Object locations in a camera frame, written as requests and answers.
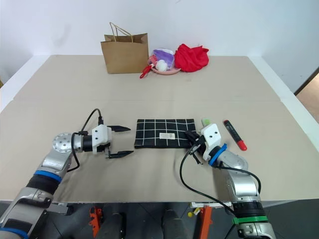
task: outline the blue ring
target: blue ring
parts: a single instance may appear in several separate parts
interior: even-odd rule
[[[213,165],[213,162],[219,157],[219,155],[224,152],[227,149],[227,144],[224,144],[218,151],[215,153],[215,155],[211,158],[211,160],[208,162],[210,166]]]
[[[0,231],[15,233],[15,234],[18,234],[19,236],[22,236],[24,239],[29,239],[28,234],[26,232],[15,229],[15,228],[0,228]]]
[[[43,171],[43,170],[37,170],[35,173],[35,175],[42,175],[42,176],[46,176],[49,178],[53,178],[56,181],[58,181],[59,183],[62,181],[62,178],[54,173],[51,172],[47,172],[47,171]]]

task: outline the white label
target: white label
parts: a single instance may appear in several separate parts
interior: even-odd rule
[[[159,134],[160,139],[175,139],[174,133],[160,133]]]

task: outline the red scissors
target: red scissors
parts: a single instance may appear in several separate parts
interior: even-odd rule
[[[151,68],[154,67],[154,64],[150,64],[147,67],[144,68],[142,71],[142,74],[140,75],[140,79],[143,78],[148,72],[150,72]]]

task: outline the small green object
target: small green object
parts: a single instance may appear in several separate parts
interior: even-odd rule
[[[203,118],[201,119],[201,123],[203,124],[203,127],[206,127],[210,124],[210,119]]]
[[[248,217],[248,218],[233,218],[234,224],[238,225],[240,223],[254,223],[260,221],[268,221],[267,216],[258,216],[258,217]]]

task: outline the black cable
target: black cable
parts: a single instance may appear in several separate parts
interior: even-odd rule
[[[74,135],[76,135],[76,134],[79,135],[79,133],[73,133],[71,135],[71,150],[72,150],[73,157],[74,157],[74,159],[76,161],[76,166],[74,168],[68,169],[67,172],[71,172],[71,171],[73,171],[73,170],[75,170],[75,169],[80,167],[80,163],[79,163],[78,157],[76,156],[76,153],[75,153],[75,150],[74,150],[74,145],[73,145],[74,144]]]
[[[181,182],[182,182],[183,185],[184,185],[186,188],[188,188],[189,190],[191,190],[191,191],[193,191],[193,192],[195,192],[195,193],[197,193],[197,194],[200,194],[200,195],[202,195],[202,196],[205,196],[205,197],[207,197],[207,198],[209,198],[209,199],[211,199],[211,200],[213,200],[213,201],[215,201],[215,202],[218,202],[219,204],[223,205],[223,206],[225,207],[225,209],[227,209],[227,210],[230,211],[232,214],[234,214],[234,211],[233,211],[229,206],[227,206],[226,204],[224,204],[222,201],[219,201],[218,199],[213,198],[213,197],[211,197],[211,196],[209,196],[209,195],[207,195],[207,194],[205,194],[205,193],[199,192],[199,191],[197,191],[197,190],[195,190],[195,189],[189,187],[189,186],[184,182],[183,176],[182,176],[183,164],[184,164],[184,162],[185,162],[187,156],[190,154],[190,152],[193,150],[193,148],[194,148],[195,146],[196,146],[196,145],[194,144],[194,145],[187,151],[187,153],[185,154],[184,158],[182,159],[182,161],[181,161],[181,163],[180,163],[179,176],[180,176]]]
[[[254,177],[254,178],[257,180],[257,182],[258,182],[258,192],[259,192],[259,194],[260,194],[260,191],[261,191],[261,182],[260,182],[259,178],[258,178],[255,174],[253,174],[253,173],[251,173],[251,172],[248,172],[248,171],[246,171],[246,170],[243,170],[243,169],[238,169],[238,168],[231,168],[231,167],[224,167],[224,166],[217,166],[217,168],[227,169],[227,170],[233,170],[233,171],[238,171],[238,172],[242,172],[242,173],[247,173],[247,174],[249,174],[250,176]]]
[[[226,236],[225,236],[224,239],[227,239],[227,238],[228,238],[228,236],[230,235],[230,233],[233,231],[234,227],[235,227],[235,224],[233,224],[233,225],[231,226],[231,228],[229,229],[229,231],[228,231],[228,233],[226,234]]]
[[[98,113],[99,113],[99,117],[102,117],[102,115],[101,115],[101,111],[100,111],[99,109],[94,109],[94,110],[90,113],[89,117],[86,119],[86,121],[85,121],[85,123],[84,123],[83,127],[81,128],[81,131],[83,131],[83,130],[84,130],[85,126],[87,125],[87,123],[89,122],[89,120],[90,120],[91,116],[94,114],[94,112],[95,112],[95,111],[98,111]]]

